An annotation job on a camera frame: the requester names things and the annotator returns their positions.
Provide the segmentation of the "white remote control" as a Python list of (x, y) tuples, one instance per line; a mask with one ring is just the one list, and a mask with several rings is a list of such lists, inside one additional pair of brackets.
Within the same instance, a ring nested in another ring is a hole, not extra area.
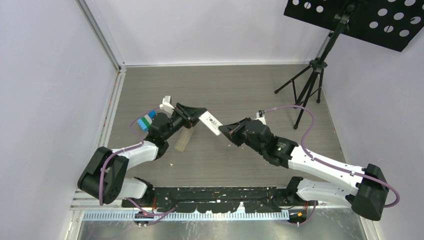
[(215, 118), (209, 111), (203, 113), (199, 117), (199, 120), (216, 136), (219, 136), (221, 134), (219, 127), (223, 124), (217, 118)]

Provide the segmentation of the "black music stand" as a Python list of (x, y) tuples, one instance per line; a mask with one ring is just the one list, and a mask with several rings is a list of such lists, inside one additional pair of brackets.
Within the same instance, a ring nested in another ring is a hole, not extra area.
[(317, 57), (274, 91), (292, 85), (295, 107), (301, 108), (293, 126), (297, 129), (309, 99), (321, 102), (326, 58), (340, 35), (402, 52), (424, 26), (422, 0), (290, 0), (284, 15), (327, 29)]

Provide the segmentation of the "blue white green toy brick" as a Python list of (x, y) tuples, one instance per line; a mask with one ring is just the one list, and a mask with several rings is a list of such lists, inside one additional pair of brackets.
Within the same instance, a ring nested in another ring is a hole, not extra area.
[(152, 110), (146, 115), (140, 117), (136, 123), (141, 128), (143, 132), (147, 132), (151, 126), (151, 123), (153, 121), (153, 117), (156, 115), (156, 111)]

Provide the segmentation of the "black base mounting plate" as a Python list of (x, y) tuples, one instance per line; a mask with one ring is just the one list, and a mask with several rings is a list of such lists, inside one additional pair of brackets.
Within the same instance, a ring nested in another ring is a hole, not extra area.
[(140, 199), (123, 200), (122, 207), (153, 207), (159, 213), (277, 213), (293, 207), (309, 207), (301, 198), (288, 194), (284, 187), (149, 187)]

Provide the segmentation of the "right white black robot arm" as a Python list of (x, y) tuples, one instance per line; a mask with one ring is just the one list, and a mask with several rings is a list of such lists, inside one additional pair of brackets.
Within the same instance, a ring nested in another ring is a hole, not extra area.
[(322, 201), (350, 207), (356, 214), (379, 221), (389, 188), (380, 167), (349, 165), (310, 152), (297, 142), (274, 135), (258, 119), (245, 118), (219, 126), (219, 131), (233, 144), (247, 145), (271, 165), (305, 172), (322, 179), (315, 182), (293, 177), (285, 198), (291, 205), (302, 201)]

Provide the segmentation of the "aluminium corner frame post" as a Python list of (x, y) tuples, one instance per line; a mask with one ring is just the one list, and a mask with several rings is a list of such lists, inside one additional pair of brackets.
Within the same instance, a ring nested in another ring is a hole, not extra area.
[(94, 0), (76, 0), (75, 2), (113, 68), (117, 73), (125, 71), (125, 62), (122, 60), (96, 2)]

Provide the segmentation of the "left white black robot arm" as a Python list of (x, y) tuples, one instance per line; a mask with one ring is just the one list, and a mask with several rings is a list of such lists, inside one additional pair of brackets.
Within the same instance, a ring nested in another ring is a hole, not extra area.
[(127, 170), (161, 158), (169, 147), (168, 139), (181, 128), (194, 127), (206, 112), (205, 107), (177, 103), (170, 114), (155, 113), (140, 143), (117, 149), (97, 148), (77, 181), (78, 189), (96, 198), (100, 205), (132, 199), (148, 207), (154, 199), (149, 184), (138, 177), (127, 178)]

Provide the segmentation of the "translucent beige remote cover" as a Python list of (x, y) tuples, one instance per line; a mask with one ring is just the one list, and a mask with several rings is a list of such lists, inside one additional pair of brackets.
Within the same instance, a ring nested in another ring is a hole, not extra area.
[(177, 152), (183, 152), (185, 150), (186, 146), (188, 145), (190, 139), (193, 136), (194, 131), (194, 128), (184, 128), (181, 131), (181, 134), (174, 145), (174, 149)]

